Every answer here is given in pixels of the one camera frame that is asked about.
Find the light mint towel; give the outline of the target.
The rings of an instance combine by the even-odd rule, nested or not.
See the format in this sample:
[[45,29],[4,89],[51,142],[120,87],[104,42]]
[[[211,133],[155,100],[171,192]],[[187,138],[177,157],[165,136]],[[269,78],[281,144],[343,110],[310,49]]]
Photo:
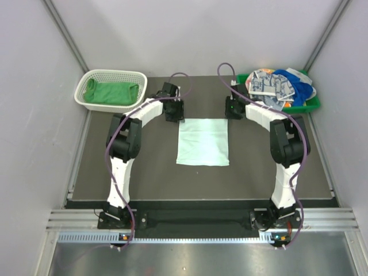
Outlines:
[[191,118],[180,123],[176,164],[229,166],[228,120]]

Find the white perforated plastic basket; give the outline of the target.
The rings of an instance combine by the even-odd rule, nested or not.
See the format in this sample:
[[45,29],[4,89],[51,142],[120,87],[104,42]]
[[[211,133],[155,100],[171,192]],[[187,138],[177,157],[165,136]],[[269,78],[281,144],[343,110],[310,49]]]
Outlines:
[[91,111],[126,113],[143,102],[147,82],[141,72],[91,70],[79,81],[74,100]]

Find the green microfiber towel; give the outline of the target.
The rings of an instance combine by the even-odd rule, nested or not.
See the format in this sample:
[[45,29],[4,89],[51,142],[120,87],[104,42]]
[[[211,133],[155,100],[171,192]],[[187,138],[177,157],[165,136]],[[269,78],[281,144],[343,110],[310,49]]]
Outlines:
[[99,82],[89,79],[84,100],[89,104],[129,106],[136,103],[139,85],[133,82]]

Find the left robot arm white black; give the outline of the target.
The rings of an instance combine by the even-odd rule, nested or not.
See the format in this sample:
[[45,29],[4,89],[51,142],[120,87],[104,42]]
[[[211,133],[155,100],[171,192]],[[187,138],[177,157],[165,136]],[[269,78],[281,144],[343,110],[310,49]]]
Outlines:
[[113,223],[114,228],[128,229],[133,226],[132,210],[128,206],[133,162],[141,149],[143,127],[161,115],[169,122],[184,119],[180,87],[165,82],[161,90],[132,111],[113,116],[105,151],[111,182],[108,198],[100,214],[103,223]]

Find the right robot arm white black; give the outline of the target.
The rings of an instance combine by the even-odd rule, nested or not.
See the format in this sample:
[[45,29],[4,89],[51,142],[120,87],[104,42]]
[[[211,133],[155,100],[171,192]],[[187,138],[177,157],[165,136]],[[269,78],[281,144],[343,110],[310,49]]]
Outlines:
[[231,82],[231,95],[225,100],[225,117],[231,120],[246,118],[269,132],[270,153],[277,165],[275,188],[267,208],[266,226],[280,228],[296,213],[294,192],[296,172],[303,157],[310,153],[310,144],[302,116],[286,116],[272,111],[262,101],[253,103],[244,84]]

